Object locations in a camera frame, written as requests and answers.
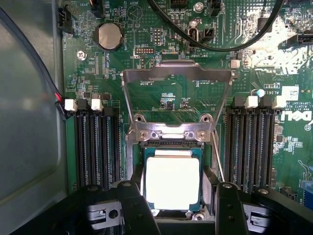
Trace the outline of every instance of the black memory slot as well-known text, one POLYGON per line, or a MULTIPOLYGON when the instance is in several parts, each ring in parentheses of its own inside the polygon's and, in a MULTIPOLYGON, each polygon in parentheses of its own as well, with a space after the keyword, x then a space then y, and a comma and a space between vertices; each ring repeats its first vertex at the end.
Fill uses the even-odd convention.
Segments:
POLYGON ((256 133, 256 149, 255 149, 255 166, 254 166, 254 185, 258 188, 260 186, 260 174, 261 174, 261 155, 262 155, 262 143, 263 143, 263 121, 264 115, 259 114, 257 116, 257 133, 256 133))
POLYGON ((75 128, 75 155, 76 155, 76 184, 77 188, 84 186, 84 159, 83 159, 83 134, 81 117, 74 117, 75 128))
POLYGON ((255 114, 249 115, 250 120, 250 154, 249 154, 249 174, 248 174, 248 193, 252 193, 254 185, 254 168, 255 168, 255 158, 256 158, 256 139, 257 139, 257 116, 255 114))
POLYGON ((90 133, 90 116, 85 115, 83 117, 83 130, 84 130, 84 160, 85 160, 85 185, 90 185, 93 182, 94 175, 92 174, 92 164, 91 164, 91 133, 90 133))
POLYGON ((119 119, 118 117, 111 117, 111 135, 112 135, 112 181, 120 180, 120 155, 119 155, 119 119))
POLYGON ((110 167, 110 161, 109 161, 109 153, 108 153, 108 118, 107 117, 101 117, 101 127, 100 127, 100 132, 101 132, 101 147, 103 149, 102 151, 102 156, 101 156, 101 174, 100 174, 100 179, 101 179, 101 186, 104 188, 105 191, 109 190, 110 188, 110 181, 109 181, 109 167, 110 167))
POLYGON ((91 183, 90 117, 88 113, 79 113, 74 118, 77 186, 81 188, 91 183))
POLYGON ((243 185, 243 171, 245 163, 243 161, 243 152, 244 152, 244 127, 245 127, 245 116, 238 115, 238 149, 237 149, 237 185, 241 187, 243 185))
POLYGON ((229 180, 235 183, 237 179, 237 148, 238 148, 238 114, 232 116, 231 119, 231 139, 230 142, 233 143, 230 146, 230 157, 229 157, 229 180))
POLYGON ((268 161, 266 173, 266 185, 270 184, 271 168, 273 162, 273 148, 274 148, 274 129, 275 129, 275 115, 269 117, 269 141, 268 141, 268 161))
POLYGON ((224 178, 226 181, 230 181, 229 179, 229 159, 231 157, 231 146, 233 142, 231 141, 232 132, 234 128, 232 128, 232 119, 233 114, 227 114, 226 117, 226 125, 225 125, 225 152, 224 152, 224 178))
POLYGON ((269 149, 269 131, 270 131, 270 115, 264 114, 264 125, 263 125, 263 146, 262 146, 262 156, 261 156, 261 186, 266 185, 267 181, 267 171, 268 171, 268 149, 269 149))
POLYGON ((248 174, 249 174, 249 156, 250 156, 250 130, 251 130, 251 116, 244 117, 244 141, 243 141, 243 191, 247 192, 248 174))
POLYGON ((100 154, 100 146, 99 146, 99 121, 98 117, 92 115, 90 117, 90 135, 91 135, 91 156, 90 156, 90 164, 91 164, 91 183, 93 185, 100 185, 100 180, 98 178, 99 172, 99 154, 100 154))

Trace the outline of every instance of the cable connector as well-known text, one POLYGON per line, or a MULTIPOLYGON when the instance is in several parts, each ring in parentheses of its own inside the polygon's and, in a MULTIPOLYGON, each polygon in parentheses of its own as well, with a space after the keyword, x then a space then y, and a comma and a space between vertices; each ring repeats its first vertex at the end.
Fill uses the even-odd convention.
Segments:
POLYGON ((65 100, 59 100, 57 102, 55 102, 55 107, 57 107, 62 119, 64 121, 66 121, 67 119, 69 119, 70 115, 68 113, 68 111, 65 110, 65 100))

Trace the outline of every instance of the sticker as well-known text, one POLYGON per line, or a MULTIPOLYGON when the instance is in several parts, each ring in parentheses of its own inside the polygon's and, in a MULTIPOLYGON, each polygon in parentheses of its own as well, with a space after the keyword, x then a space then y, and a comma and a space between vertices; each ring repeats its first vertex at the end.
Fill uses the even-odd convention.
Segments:
POLYGON ((282 96, 286 99, 286 101, 297 101, 299 97, 299 87, 283 86, 282 96))

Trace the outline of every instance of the capacitor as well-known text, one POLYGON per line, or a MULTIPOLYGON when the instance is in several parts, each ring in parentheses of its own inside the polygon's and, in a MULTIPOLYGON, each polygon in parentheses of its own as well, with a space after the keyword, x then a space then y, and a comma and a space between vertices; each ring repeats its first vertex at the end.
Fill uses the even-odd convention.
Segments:
POLYGON ((265 96, 265 91, 263 89, 254 89, 251 91, 251 95, 256 95, 259 98, 265 96))

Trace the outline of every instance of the chip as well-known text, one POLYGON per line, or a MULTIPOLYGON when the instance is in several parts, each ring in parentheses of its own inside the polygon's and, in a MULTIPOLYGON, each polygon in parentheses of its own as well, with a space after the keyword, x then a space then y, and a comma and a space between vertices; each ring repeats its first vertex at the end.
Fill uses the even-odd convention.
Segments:
POLYGON ((84 98, 91 98, 91 93, 90 92, 84 92, 84 98))
MULTIPOLYGON (((268 21, 268 18, 258 18, 258 32, 260 32, 262 30, 262 28, 264 28, 266 22, 268 21)), ((271 33, 272 32, 272 26, 268 29, 267 33, 271 33)))
POLYGON ((100 99, 101 100, 110 100, 111 94, 100 94, 100 99))
POLYGON ((283 136, 277 136, 276 137, 276 142, 278 142, 278 143, 283 142, 283 136))

